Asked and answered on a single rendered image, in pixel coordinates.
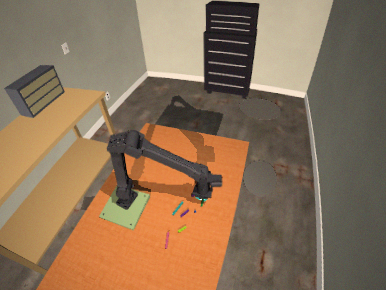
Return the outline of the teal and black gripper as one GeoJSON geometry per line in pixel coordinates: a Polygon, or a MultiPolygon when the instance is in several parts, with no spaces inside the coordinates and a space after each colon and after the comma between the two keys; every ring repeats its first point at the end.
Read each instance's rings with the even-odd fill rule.
{"type": "Polygon", "coordinates": [[[195,198],[199,199],[201,201],[201,198],[204,199],[204,201],[208,200],[208,198],[211,198],[213,188],[210,187],[208,192],[208,187],[206,189],[199,189],[197,184],[194,186],[194,190],[192,195],[195,195],[195,198]]]}

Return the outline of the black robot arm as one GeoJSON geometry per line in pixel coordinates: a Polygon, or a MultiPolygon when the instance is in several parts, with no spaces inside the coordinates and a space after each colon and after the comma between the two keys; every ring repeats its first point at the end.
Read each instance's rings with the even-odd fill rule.
{"type": "Polygon", "coordinates": [[[132,179],[129,178],[127,175],[127,169],[125,169],[126,162],[124,153],[136,159],[144,156],[180,171],[188,175],[190,178],[193,178],[195,181],[198,181],[197,186],[199,189],[206,189],[208,187],[209,192],[209,186],[222,187],[221,174],[212,174],[211,171],[208,172],[208,167],[206,165],[188,161],[163,148],[160,148],[145,139],[144,134],[135,131],[136,130],[130,130],[111,135],[107,146],[107,151],[111,154],[117,180],[118,191],[116,190],[116,196],[119,199],[116,204],[120,207],[125,207],[124,209],[128,210],[138,196],[137,192],[131,190],[131,188],[134,187],[134,184],[132,184],[132,179]],[[212,181],[213,183],[208,183],[212,181]]]}

